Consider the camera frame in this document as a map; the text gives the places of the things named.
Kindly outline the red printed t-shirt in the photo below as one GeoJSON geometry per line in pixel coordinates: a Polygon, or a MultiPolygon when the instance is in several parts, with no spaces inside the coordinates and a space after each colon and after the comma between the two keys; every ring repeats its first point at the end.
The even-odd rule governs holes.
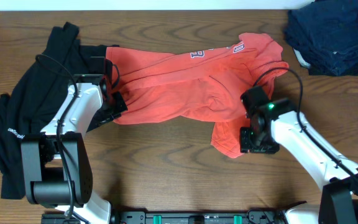
{"type": "Polygon", "coordinates": [[[241,155],[240,129],[250,124],[241,95],[254,84],[266,94],[288,64],[267,34],[243,33],[229,47],[183,54],[108,47],[117,65],[127,110],[118,124],[161,123],[179,116],[214,124],[211,145],[230,158],[241,155]]]}

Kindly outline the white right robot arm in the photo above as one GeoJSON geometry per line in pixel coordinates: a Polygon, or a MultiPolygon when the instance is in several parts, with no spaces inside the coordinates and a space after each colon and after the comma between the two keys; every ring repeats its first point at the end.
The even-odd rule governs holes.
{"type": "Polygon", "coordinates": [[[241,152],[275,154],[284,147],[321,191],[319,205],[300,203],[280,213],[282,223],[358,223],[358,163],[325,140],[287,99],[241,99],[250,126],[241,152]]]}

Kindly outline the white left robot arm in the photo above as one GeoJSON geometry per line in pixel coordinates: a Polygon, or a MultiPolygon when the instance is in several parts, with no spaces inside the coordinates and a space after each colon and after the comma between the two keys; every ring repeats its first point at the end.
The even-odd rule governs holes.
{"type": "Polygon", "coordinates": [[[117,70],[105,57],[91,57],[88,73],[73,74],[57,60],[69,79],[67,96],[53,119],[21,143],[25,196],[29,203],[53,208],[42,223],[120,223],[120,213],[93,189],[93,173],[84,138],[90,126],[121,116],[127,106],[111,90],[119,83],[117,70]]]}

